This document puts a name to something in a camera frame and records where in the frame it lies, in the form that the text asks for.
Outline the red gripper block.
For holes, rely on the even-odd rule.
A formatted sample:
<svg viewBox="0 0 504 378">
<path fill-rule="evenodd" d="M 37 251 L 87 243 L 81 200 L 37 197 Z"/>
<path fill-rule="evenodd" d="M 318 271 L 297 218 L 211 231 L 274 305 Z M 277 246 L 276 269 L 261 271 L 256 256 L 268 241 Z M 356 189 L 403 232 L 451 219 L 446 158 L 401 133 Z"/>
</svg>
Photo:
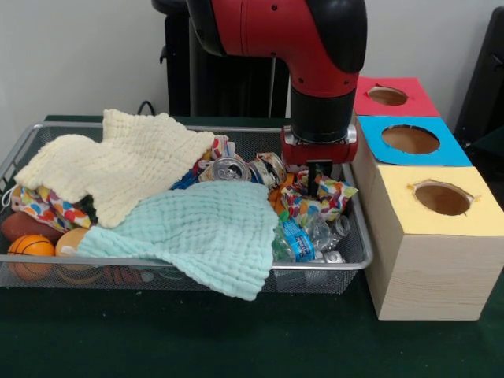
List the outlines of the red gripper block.
<svg viewBox="0 0 504 378">
<path fill-rule="evenodd" d="M 354 160 L 358 150 L 358 141 L 354 143 L 301 143 L 293 144 L 287 141 L 287 137 L 280 137 L 281 151 L 283 159 L 287 165 L 306 165 L 310 161 L 330 161 L 332 172 L 330 177 L 335 181 L 340 181 L 343 177 L 341 163 L 347 163 Z M 317 165 L 308 164 L 308 195 L 317 194 Z"/>
</svg>

